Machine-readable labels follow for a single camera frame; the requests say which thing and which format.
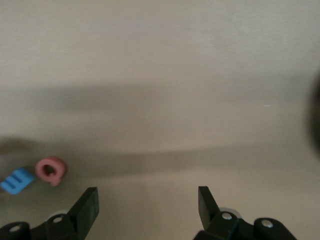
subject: beige table surface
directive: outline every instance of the beige table surface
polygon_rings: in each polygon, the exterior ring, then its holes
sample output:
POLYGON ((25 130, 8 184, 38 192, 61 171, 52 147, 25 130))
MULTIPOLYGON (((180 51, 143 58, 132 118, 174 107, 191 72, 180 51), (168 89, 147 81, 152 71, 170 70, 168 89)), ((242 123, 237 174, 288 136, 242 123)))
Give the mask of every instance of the beige table surface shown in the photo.
POLYGON ((32 227, 97 186, 88 240, 191 240, 197 188, 249 223, 320 235, 307 124, 320 1, 0 1, 0 176, 55 155, 61 185, 0 192, 32 227))

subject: black object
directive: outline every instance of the black object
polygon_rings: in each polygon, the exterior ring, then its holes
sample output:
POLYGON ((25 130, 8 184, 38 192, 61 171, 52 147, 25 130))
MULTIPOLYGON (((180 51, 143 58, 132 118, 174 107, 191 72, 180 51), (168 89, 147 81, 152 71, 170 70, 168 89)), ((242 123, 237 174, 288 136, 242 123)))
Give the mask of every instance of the black object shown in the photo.
POLYGON ((0 240, 84 240, 98 213, 98 189, 89 187, 67 214, 32 229, 27 222, 9 223, 0 228, 0 240))
POLYGON ((275 219, 258 218, 251 225, 231 212, 220 211, 207 186, 199 187, 198 201, 204 230, 194 240, 297 240, 275 219))
MULTIPOLYGON (((220 211, 207 186, 199 187, 198 201, 204 230, 194 240, 297 240, 275 219, 258 218, 251 225, 220 211)), ((0 240, 84 240, 98 213, 98 189, 89 187, 67 214, 55 215, 33 229, 27 222, 9 223, 0 228, 0 240)))

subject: pink letter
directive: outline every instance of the pink letter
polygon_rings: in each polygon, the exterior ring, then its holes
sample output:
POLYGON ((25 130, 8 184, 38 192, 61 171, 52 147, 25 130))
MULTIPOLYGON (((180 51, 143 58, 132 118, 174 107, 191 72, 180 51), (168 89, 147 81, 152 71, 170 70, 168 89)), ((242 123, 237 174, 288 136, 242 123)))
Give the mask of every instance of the pink letter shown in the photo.
POLYGON ((48 156, 36 164, 35 172, 42 180, 57 186, 66 172, 66 164, 55 156, 48 156))

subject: blue foam letter e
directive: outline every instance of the blue foam letter e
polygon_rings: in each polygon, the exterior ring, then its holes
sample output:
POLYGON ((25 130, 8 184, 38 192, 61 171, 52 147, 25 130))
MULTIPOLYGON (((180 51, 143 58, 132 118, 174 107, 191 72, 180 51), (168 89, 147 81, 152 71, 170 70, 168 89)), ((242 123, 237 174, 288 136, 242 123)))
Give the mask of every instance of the blue foam letter e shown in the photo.
POLYGON ((21 167, 15 170, 12 175, 8 176, 3 182, 0 182, 0 187, 9 194, 18 194, 34 179, 34 176, 21 167))

